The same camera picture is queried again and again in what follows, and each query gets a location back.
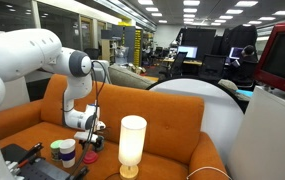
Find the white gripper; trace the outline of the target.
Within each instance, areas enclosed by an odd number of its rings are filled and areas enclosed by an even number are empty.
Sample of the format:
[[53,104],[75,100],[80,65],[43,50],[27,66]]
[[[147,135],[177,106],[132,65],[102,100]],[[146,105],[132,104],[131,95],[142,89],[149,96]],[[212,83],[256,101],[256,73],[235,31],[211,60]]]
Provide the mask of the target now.
[[96,140],[97,140],[96,151],[97,152],[102,151],[104,148],[104,138],[98,137],[96,134],[93,134],[92,136],[90,136],[88,132],[76,132],[74,135],[74,138],[80,140],[79,144],[81,145],[82,149],[84,149],[84,142],[83,141],[95,143]]

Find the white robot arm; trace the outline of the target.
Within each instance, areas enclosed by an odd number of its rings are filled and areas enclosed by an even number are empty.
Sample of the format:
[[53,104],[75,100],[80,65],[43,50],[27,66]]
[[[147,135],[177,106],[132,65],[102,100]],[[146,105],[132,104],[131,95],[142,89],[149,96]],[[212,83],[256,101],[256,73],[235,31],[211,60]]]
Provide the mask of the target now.
[[[0,33],[0,105],[8,81],[39,68],[65,75],[67,88],[63,94],[62,123],[93,134],[97,112],[90,108],[81,112],[74,107],[76,99],[87,96],[92,90],[92,64],[86,53],[64,47],[59,37],[50,30],[35,28]],[[1,151],[0,180],[15,180]]]

